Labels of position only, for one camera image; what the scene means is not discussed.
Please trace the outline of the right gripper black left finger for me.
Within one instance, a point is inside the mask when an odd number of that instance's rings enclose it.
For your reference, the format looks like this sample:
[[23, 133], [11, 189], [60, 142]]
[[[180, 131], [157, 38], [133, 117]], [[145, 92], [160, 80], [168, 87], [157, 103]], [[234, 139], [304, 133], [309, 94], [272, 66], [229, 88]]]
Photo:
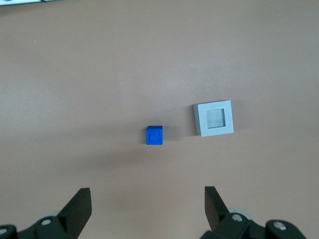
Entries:
[[91, 191], [81, 188], [55, 216], [39, 219], [18, 231], [14, 225], [1, 225], [2, 239], [77, 239], [92, 214]]

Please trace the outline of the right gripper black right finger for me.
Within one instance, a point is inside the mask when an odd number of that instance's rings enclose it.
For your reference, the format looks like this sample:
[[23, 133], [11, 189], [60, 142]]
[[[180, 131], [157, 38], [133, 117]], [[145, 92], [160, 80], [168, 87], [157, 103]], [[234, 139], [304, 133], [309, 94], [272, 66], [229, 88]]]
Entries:
[[203, 239], [304, 239], [292, 223], [269, 220], [260, 226], [239, 212], [230, 212], [214, 186], [205, 187], [205, 214], [211, 230]]

